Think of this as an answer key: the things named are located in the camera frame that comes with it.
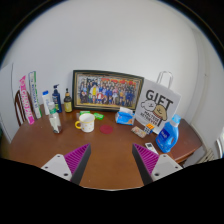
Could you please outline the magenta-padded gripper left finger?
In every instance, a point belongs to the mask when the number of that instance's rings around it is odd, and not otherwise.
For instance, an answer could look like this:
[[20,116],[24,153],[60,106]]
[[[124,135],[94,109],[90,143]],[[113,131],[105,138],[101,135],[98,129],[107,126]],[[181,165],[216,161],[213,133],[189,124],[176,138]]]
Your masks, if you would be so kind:
[[86,144],[66,155],[56,154],[42,169],[79,185],[90,155],[91,145]]

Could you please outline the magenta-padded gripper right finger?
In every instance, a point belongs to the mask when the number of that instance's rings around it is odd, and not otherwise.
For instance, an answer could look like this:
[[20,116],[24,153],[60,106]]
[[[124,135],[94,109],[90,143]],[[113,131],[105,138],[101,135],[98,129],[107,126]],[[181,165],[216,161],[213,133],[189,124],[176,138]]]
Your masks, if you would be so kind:
[[132,146],[132,154],[144,185],[182,169],[182,167],[167,154],[158,155],[136,143]]

